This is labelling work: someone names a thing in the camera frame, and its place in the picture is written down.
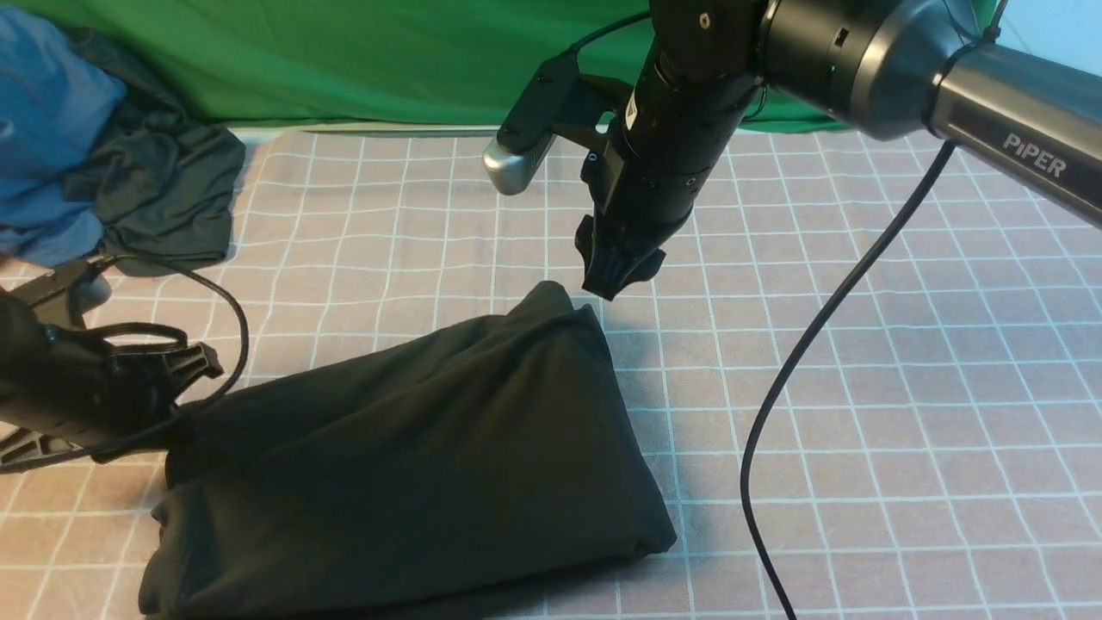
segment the wire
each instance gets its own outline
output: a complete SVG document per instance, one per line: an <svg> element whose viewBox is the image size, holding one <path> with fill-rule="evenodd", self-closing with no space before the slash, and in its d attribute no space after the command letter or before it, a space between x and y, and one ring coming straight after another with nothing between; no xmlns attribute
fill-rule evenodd
<svg viewBox="0 0 1102 620"><path fill-rule="evenodd" d="M823 304L819 314L808 326L807 331L800 337L799 342L796 344L796 348L792 349L791 355L789 355L788 360L781 367L780 372L777 374L777 379L774 380L773 387L769 389L769 393L766 395L765 401L761 403L761 409L758 411L757 417L754 418L754 425L750 427L749 436L746 439L746 452L743 454L743 464L741 474L741 493L743 512L746 514L746 525L750 531L750 537L754 539L754 547L757 550L758 557L761 559L761 565L765 567L766 575L769 576L769 581L773 584L774 590L777 592L777 598L780 599L781 607L785 608L785 613L789 620L796 620L796 611L792 609L792 603L788 599L788 595L785 592L785 587L780 583L780 578L777 576L777 569L773 566L773 561L769 559L769 552L765 547L765 542L761 540L761 532L758 530L757 521L754 519L754 508L750 504L750 466L754 463L754 452L757 448L758 440L761 438L761 432L765 429L765 423L773 412L774 405L776 405L777 400L780 398L780 393L785 390L785 384L788 383L789 378L792 377L792 372L796 371L796 367L800 363L800 359L807 353L811 344L814 341L819 333L827 326L827 322L830 320L831 316L834 315L835 309L842 304L850 291L857 285L868 269L876 262L876 259L884 253L884 250L888 248L893 240L903 230L903 227L910 219L910 216L915 214L922 200L926 199L927 194L933 187L934 182L937 182L938 176L941 175L941 171L944 170L946 164L949 162L949 157L952 156L953 151L957 145L953 142L946 142L942 144L941 150L938 152L937 157L934 157L933 163L926 171L926 175L915 187L914 193L907 198L907 202L899 209L899 213L892 219L888 227L884 229L876 242L868 248L861 260L854 265L850 274L845 276L842 283L834 291L834 294L830 296L825 304Z"/></svg>
<svg viewBox="0 0 1102 620"><path fill-rule="evenodd" d="M761 87L761 98L758 99L757 109L755 109L753 112L750 112L749 116L744 118L743 122L746 122L747 120L754 120L755 118L758 117L758 115L765 111L765 105L768 100L769 100L769 85L765 85Z"/></svg>
<svg viewBox="0 0 1102 620"><path fill-rule="evenodd" d="M1000 24L1003 22L1003 13L1006 12L1008 3L1009 0L1001 0L998 2L998 6L995 7L995 13L991 18L991 25L983 31L983 39L988 43L994 43L1002 35L1003 29L1000 28Z"/></svg>
<svg viewBox="0 0 1102 620"><path fill-rule="evenodd" d="M72 450L68 453L63 453L60 455L51 455L48 457L40 457L36 459L31 459L26 461L15 461L0 467L0 476L8 474L23 474L26 471L41 469L44 467L55 466L58 464L75 461L84 457L96 457L105 455L107 453L115 452L126 452L141 443L161 435L170 431L172 427L193 420L204 413L206 413L218 400L225 396L234 385L237 384L241 376L245 374L245 366L249 358L249 320L245 316L245 308L241 304L234 298L234 295L229 293L226 289L213 282L210 279L201 275L191 269L181 267L180 264L165 260L156 255L149 255L144 253L127 253L118 255L108 255L98 261L98 265L102 269L108 269L111 265L122 261L122 260L142 260L145 262L151 262L153 264L163 267L171 271L175 271L185 278L198 282L199 284L206 286L207 289L214 291L218 296L226 300L229 306L233 308L234 316L237 317L237 324L240 327L240 338L241 338L241 352L237 357L237 365L235 365L234 370L226 378L226 381L218 387L218 390L214 392L210 396L207 396L195 406L188 409L185 413L182 413L175 417L169 418L162 423L155 424L144 431L138 432L129 437L123 437L121 439L116 439L114 442L107 442L100 444L99 446L91 446L88 448L80 448L77 450Z"/></svg>
<svg viewBox="0 0 1102 620"><path fill-rule="evenodd" d="M641 22L642 20L646 20L649 17L650 17L650 11L642 11L642 12L636 13L634 15L626 17L626 18L619 20L619 21L613 22L613 23L611 23L611 24L602 28L601 30L595 30L595 31L591 32L590 34L586 34L585 36L579 39L576 42L574 42L573 45L571 45L570 47L568 47L566 52L564 52L564 53L576 56L577 54L580 54L582 52L582 48L585 47L586 45L588 45L590 43L593 43L594 41L596 41L596 40L598 40L601 37L607 36L609 34L616 32L617 30L622 30L622 29L625 29L625 28L627 28L627 26L629 26L631 24Z"/></svg>

